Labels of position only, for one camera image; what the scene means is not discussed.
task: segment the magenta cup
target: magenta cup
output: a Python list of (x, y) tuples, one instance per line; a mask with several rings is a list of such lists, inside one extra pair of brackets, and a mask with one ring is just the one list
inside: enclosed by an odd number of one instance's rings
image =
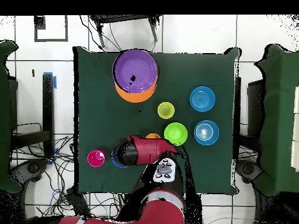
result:
[(93, 167), (101, 166), (105, 161), (105, 153), (102, 150), (93, 150), (88, 154), (87, 157), (88, 163)]

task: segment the light blue bowl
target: light blue bowl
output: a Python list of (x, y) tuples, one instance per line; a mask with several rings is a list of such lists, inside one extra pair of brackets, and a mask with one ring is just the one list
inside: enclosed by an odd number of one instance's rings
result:
[(212, 145), (218, 140), (219, 128), (213, 121), (204, 120), (195, 126), (194, 137), (202, 145)]
[(197, 87), (190, 95), (190, 104), (196, 111), (209, 111), (215, 104), (215, 94), (209, 87)]

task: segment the green cup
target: green cup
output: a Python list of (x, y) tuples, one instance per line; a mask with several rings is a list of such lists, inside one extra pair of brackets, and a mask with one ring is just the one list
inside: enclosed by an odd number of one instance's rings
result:
[(164, 138), (176, 146), (186, 142), (187, 136), (188, 133), (186, 127), (178, 122), (173, 122), (167, 125), (164, 130)]

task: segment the table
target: table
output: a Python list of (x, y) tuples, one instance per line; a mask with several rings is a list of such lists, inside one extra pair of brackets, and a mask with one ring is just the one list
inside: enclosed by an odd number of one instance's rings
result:
[[(235, 194), (231, 185), (232, 106), (234, 101), (234, 61), (239, 54), (232, 48), (224, 54), (162, 54), (152, 53), (159, 66), (157, 88), (142, 103), (129, 103), (116, 92), (112, 65), (117, 52), (89, 52), (74, 47), (75, 72), (75, 134), (78, 135), (78, 160), (75, 180), (80, 193), (130, 193), (144, 166), (119, 168), (110, 154), (119, 140), (130, 134), (164, 135), (172, 122), (182, 123), (188, 131), (184, 146), (189, 154), (198, 193)], [(198, 86), (208, 86), (215, 93), (214, 107), (205, 113), (195, 111), (189, 97)], [(172, 118), (158, 116), (161, 102), (175, 106)], [(211, 146), (196, 142), (193, 130), (203, 120), (214, 121), (220, 130), (218, 141)], [(94, 149), (106, 153), (105, 163), (98, 168), (87, 162)]]
[(299, 193), (299, 173), (291, 167), (299, 54), (272, 44), (257, 65), (263, 72), (266, 95), (263, 99), (265, 121), (260, 132), (262, 155), (259, 161), (264, 172), (254, 183), (267, 196), (282, 191)]

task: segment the chair wheel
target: chair wheel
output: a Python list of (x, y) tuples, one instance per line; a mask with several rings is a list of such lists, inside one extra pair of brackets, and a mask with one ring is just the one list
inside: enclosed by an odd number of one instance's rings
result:
[(39, 180), (41, 179), (41, 175), (38, 175), (37, 177), (35, 177), (35, 178), (32, 178), (31, 179), (31, 182), (38, 182)]

